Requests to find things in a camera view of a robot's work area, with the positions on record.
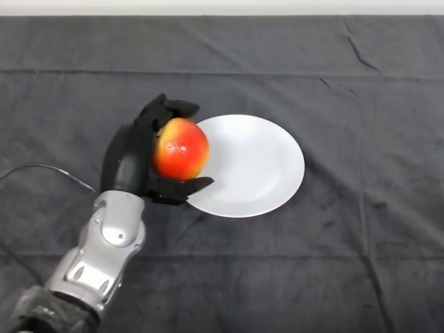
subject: red apple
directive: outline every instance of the red apple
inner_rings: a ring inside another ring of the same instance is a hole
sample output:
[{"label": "red apple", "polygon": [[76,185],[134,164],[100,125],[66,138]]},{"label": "red apple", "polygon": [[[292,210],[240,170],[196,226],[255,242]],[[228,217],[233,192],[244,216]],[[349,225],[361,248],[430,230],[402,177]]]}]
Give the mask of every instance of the red apple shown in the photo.
[{"label": "red apple", "polygon": [[197,177],[209,154],[205,133],[191,120],[174,118],[160,131],[154,165],[160,175],[183,181]]}]

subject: dark gray tablecloth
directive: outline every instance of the dark gray tablecloth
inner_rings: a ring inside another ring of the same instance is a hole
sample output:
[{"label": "dark gray tablecloth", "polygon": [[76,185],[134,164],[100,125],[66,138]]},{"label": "dark gray tablecloth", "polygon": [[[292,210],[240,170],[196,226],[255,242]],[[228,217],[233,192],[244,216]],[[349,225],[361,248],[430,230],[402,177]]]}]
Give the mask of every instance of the dark gray tablecloth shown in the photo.
[{"label": "dark gray tablecloth", "polygon": [[[306,158],[283,207],[148,204],[103,332],[444,330],[444,18],[1,18],[0,173],[97,186],[115,130],[160,92],[253,114]],[[0,322],[76,245],[94,195],[0,183]]]}]

